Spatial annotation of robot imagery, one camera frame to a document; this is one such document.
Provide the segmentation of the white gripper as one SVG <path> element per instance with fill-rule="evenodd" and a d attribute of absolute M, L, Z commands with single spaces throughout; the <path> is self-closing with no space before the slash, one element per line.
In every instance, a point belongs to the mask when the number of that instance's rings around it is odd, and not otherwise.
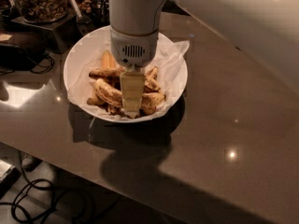
<path fill-rule="evenodd" d="M 110 28 L 111 53 L 122 66 L 147 66 L 155 57 L 158 31 L 149 35 L 126 35 Z M 145 76 L 139 68 L 126 67 L 120 75 L 124 114 L 131 118 L 138 115 L 145 85 Z"/>

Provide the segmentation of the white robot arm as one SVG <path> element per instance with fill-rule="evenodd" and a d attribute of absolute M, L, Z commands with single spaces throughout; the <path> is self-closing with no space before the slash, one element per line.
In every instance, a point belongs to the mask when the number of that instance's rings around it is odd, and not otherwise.
<path fill-rule="evenodd" d="M 123 66 L 147 66 L 167 0 L 108 1 L 112 54 Z M 299 0 L 169 1 L 298 91 Z"/>

